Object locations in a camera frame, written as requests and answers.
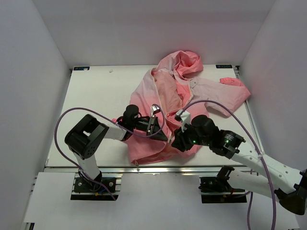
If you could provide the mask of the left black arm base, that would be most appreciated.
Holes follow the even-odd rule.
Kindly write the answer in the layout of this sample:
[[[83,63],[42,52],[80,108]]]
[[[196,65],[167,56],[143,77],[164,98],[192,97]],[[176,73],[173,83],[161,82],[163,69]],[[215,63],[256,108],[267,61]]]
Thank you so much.
[[[71,200],[78,201],[116,201],[120,192],[121,178],[119,176],[107,175],[102,177],[102,186],[91,181],[87,181],[80,175],[75,175],[71,191]]]

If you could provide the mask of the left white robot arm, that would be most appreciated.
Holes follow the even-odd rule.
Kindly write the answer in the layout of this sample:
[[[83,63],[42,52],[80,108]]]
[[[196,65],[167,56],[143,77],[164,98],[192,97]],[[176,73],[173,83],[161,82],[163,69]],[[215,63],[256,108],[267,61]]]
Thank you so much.
[[[85,115],[66,135],[64,142],[77,159],[80,166],[79,175],[85,181],[85,186],[93,192],[99,191],[102,184],[95,152],[104,139],[126,141],[132,136],[141,139],[167,141],[167,137],[159,125],[157,114],[162,109],[153,104],[151,115],[142,116],[138,106],[130,104],[123,115],[112,125],[99,122],[90,114]]]

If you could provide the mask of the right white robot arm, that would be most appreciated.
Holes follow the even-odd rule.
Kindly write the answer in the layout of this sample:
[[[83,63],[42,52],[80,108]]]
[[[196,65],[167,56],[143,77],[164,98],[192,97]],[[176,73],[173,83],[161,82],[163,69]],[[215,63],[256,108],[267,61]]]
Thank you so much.
[[[288,167],[267,156],[230,130],[220,130],[206,115],[191,118],[188,112],[178,114],[172,147],[181,152],[192,147],[207,146],[213,153],[239,162],[260,174],[246,174],[231,166],[223,166],[213,183],[214,191],[244,189],[276,199],[286,210],[304,215],[307,209],[307,173]]]

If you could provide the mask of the pink hooded jacket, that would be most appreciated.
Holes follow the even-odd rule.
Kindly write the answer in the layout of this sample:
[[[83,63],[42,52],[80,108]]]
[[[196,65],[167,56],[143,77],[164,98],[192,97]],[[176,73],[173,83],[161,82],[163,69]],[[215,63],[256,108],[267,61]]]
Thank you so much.
[[[174,131],[180,127],[175,120],[178,110],[194,101],[205,100],[188,108],[191,117],[208,115],[210,107],[226,117],[237,110],[250,96],[247,87],[235,78],[222,78],[219,82],[196,77],[203,71],[200,56],[190,51],[177,51],[163,58],[156,68],[149,70],[130,96],[130,104],[138,106],[142,115],[150,115],[150,108],[157,104],[163,113],[158,121],[167,141],[131,136],[126,144],[132,164],[149,164],[167,161],[174,156],[194,156],[200,146],[181,152],[171,146]]]

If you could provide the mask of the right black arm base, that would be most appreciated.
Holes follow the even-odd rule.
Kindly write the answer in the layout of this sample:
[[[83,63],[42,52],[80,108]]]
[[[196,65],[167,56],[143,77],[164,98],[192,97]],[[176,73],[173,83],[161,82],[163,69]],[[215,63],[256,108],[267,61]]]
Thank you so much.
[[[223,166],[216,176],[200,178],[198,189],[203,204],[247,203],[247,192],[244,189],[233,188],[228,183],[230,173],[234,170],[231,166]]]

